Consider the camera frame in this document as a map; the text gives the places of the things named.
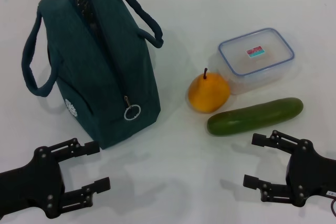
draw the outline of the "yellow pear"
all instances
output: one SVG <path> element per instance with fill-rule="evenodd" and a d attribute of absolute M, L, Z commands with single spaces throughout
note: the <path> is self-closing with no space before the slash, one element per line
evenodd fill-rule
<path fill-rule="evenodd" d="M 190 84 L 188 99 L 196 111 L 212 113 L 227 101 L 230 88 L 219 73 L 207 73 L 207 70 Z"/>

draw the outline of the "blue lid rim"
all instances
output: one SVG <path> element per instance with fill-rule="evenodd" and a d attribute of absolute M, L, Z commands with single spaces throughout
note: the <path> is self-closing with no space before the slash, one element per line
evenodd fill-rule
<path fill-rule="evenodd" d="M 256 34 L 256 33 L 259 33 L 259 32 L 261 32 L 261 31 L 265 31 L 265 30 L 272 30 L 272 31 L 274 31 L 274 32 L 280 37 L 280 39 L 286 44 L 286 46 L 289 48 L 289 50 L 290 50 L 291 53 L 292 53 L 292 57 L 290 57 L 290 58 L 287 59 L 287 60 L 280 61 L 280 62 L 275 63 L 275 64 L 273 64 L 273 65 L 269 65 L 269 66 L 267 66 L 267 67 L 260 68 L 260 69 L 258 69 L 258 70 L 255 70 L 255 71 L 252 71 L 252 72 L 249 72 L 249 73 L 245 73 L 245 74 L 237 73 L 237 72 L 232 68 L 232 66 L 230 65 L 230 63 L 228 62 L 228 60 L 226 59 L 226 57 L 225 57 L 225 55 L 223 54 L 223 52 L 221 51 L 220 47 L 222 46 L 222 44 L 228 43 L 228 42 L 230 42 L 230 41 L 232 41 L 232 40 L 240 39 L 240 38 L 243 38 L 243 37 L 245 37 L 245 36 L 249 36 L 249 35 L 252 35 L 252 34 Z M 290 61 L 290 60 L 294 59 L 294 57 L 295 57 L 295 53 L 294 53 L 293 49 L 289 46 L 289 44 L 287 43 L 287 41 L 285 41 L 285 39 L 283 38 L 283 36 L 281 36 L 281 34 L 280 34 L 278 31 L 276 31 L 274 28 L 271 28 L 271 27 L 263 28 L 263 29 L 261 29 L 261 30 L 253 31 L 252 33 L 244 34 L 244 35 L 241 35 L 241 36 L 239 36 L 239 37 L 236 37 L 236 38 L 233 38 L 233 39 L 226 40 L 226 41 L 224 41 L 224 42 L 222 42 L 222 43 L 219 44 L 219 46 L 218 46 L 218 50 L 219 50 L 220 54 L 222 55 L 223 59 L 225 60 L 226 64 L 229 66 L 229 68 L 230 68 L 230 70 L 232 71 L 232 73 L 234 73 L 236 76 L 239 76 L 239 77 L 244 77 L 244 76 L 247 76 L 247 75 L 252 74 L 252 73 L 260 72 L 260 71 L 263 71 L 263 70 L 265 70 L 265 69 L 275 67 L 275 66 L 277 66 L 277 65 L 279 65 L 279 64 L 282 64 L 282 63 L 285 63 L 285 62 L 287 62 L 287 61 Z"/>

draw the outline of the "zipper pull ring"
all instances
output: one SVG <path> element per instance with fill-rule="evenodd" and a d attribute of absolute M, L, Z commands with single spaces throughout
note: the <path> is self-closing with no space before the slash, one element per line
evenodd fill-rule
<path fill-rule="evenodd" d="M 124 99 L 125 99 L 125 102 L 127 103 L 127 106 L 130 107 L 131 104 L 130 104 L 130 101 L 128 100 L 127 95 L 124 96 Z"/>

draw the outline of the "pear stem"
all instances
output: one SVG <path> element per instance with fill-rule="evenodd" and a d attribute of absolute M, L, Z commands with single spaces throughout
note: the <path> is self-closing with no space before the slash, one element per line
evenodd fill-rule
<path fill-rule="evenodd" d="M 203 79 L 205 80 L 206 79 L 206 72 L 208 71 L 207 68 L 204 69 L 204 75 L 203 75 Z"/>

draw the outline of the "metal ring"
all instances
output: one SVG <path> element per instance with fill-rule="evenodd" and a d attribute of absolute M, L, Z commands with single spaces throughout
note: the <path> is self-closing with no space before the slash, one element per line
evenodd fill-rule
<path fill-rule="evenodd" d="M 139 112 L 138 112 L 133 118 L 127 118 L 127 117 L 126 117 L 126 114 L 127 114 L 127 112 L 128 112 L 132 107 L 138 107 L 138 108 L 139 108 Z M 132 120 L 136 119 L 136 118 L 140 115 L 140 112 L 141 112 L 141 108 L 140 108 L 140 106 L 137 105 L 137 104 L 133 104 L 133 105 L 129 106 L 129 107 L 125 110 L 124 118 L 125 118 L 125 120 L 127 120 L 127 121 L 132 121 Z"/>

